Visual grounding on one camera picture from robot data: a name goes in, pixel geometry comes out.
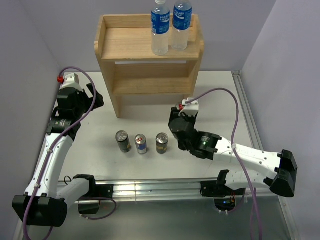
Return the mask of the wooden two-tier shelf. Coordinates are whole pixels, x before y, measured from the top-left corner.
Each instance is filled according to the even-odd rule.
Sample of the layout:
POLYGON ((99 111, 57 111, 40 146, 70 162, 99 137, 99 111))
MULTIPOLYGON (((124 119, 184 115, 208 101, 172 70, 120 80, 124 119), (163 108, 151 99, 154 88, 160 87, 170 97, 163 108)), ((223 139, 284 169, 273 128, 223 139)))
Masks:
POLYGON ((194 94, 205 49, 199 16, 191 17, 187 48, 161 56, 152 52, 150 25, 150 14, 99 18, 94 51, 117 118, 123 96, 194 94))

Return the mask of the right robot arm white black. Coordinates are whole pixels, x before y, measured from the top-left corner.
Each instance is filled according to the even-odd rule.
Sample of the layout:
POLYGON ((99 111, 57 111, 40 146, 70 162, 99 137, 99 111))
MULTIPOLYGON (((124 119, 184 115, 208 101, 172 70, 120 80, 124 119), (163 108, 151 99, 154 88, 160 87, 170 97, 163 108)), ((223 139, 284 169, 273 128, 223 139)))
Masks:
POLYGON ((298 166, 291 151, 266 152, 231 143, 219 135, 196 130, 196 118, 196 115, 188 116, 177 107, 171 108, 168 127, 180 150, 200 159, 242 163, 246 170, 262 174, 262 183, 272 193, 294 197, 298 166))

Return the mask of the black gold can right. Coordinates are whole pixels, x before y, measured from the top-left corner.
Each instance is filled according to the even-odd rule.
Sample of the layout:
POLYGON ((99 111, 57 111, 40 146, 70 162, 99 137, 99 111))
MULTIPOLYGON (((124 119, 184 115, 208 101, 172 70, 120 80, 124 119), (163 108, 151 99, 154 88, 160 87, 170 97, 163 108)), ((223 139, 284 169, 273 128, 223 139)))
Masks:
POLYGON ((165 154, 168 149, 169 137, 166 133, 159 133, 156 138, 156 151, 158 154, 165 154))

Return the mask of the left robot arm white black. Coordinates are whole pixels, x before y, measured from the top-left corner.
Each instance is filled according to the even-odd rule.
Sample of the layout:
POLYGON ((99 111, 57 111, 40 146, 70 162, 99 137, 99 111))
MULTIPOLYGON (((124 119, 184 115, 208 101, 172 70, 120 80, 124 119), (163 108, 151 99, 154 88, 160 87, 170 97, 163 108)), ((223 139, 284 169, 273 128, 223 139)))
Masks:
POLYGON ((88 174, 77 174, 65 188, 58 190, 62 167, 81 127, 80 121, 104 105, 95 86, 92 83, 86 86, 92 97, 77 83, 58 91, 57 106, 46 129, 43 155, 24 194, 12 200, 12 207, 25 227, 60 227, 76 201, 100 196, 95 177, 88 174))

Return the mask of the black gold can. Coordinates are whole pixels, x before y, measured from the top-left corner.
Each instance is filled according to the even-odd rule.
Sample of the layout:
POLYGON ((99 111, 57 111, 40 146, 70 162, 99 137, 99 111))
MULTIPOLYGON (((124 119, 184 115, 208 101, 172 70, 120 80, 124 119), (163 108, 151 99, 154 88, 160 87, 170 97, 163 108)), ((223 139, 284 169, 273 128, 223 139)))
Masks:
POLYGON ((115 139, 121 152, 128 153, 131 150, 129 135, 126 131, 119 130, 115 135, 115 139))
POLYGON ((156 138, 156 151, 158 154, 165 154, 168 149, 169 137, 166 133, 159 133, 156 138))

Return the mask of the black gold can left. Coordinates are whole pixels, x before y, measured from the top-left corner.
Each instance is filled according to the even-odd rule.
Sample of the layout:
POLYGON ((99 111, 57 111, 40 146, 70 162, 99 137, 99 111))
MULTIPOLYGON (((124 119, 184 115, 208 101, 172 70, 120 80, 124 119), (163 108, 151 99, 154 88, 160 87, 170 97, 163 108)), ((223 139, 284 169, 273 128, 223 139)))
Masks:
POLYGON ((119 130, 115 135, 115 139, 121 152, 128 153, 131 150, 129 135, 126 131, 119 130))

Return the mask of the Pocari Sweat bottle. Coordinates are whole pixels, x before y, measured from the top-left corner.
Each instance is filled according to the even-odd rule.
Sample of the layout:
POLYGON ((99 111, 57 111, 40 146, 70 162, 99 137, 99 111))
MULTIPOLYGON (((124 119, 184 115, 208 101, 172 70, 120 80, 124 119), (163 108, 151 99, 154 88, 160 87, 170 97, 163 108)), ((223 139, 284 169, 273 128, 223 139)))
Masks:
POLYGON ((170 9, 166 0, 156 0, 151 10, 151 49, 157 56, 169 51, 170 9))
POLYGON ((184 51, 188 46, 192 12, 193 7, 189 0, 178 0, 174 4, 171 47, 177 51, 184 51))

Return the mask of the aluminium side rail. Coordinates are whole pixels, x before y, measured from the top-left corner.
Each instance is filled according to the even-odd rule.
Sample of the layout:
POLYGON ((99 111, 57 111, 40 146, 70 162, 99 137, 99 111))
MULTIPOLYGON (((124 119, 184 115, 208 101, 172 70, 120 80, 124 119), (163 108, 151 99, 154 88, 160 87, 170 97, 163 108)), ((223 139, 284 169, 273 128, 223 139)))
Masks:
POLYGON ((254 116, 244 89, 244 85, 242 83, 240 71, 233 71, 231 74, 238 94, 251 144, 254 149, 263 151, 264 147, 254 120, 254 116))

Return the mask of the aluminium mounting rail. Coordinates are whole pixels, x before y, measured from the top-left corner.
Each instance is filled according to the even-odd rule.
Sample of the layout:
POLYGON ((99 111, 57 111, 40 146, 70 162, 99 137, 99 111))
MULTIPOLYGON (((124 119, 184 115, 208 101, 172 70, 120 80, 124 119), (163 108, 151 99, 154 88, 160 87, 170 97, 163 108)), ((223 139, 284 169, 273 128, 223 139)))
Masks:
POLYGON ((77 174, 67 185, 56 182, 53 199, 75 202, 113 199, 116 202, 195 200, 200 197, 227 199, 248 196, 250 188, 243 172, 222 170, 217 178, 102 181, 93 175, 77 174))

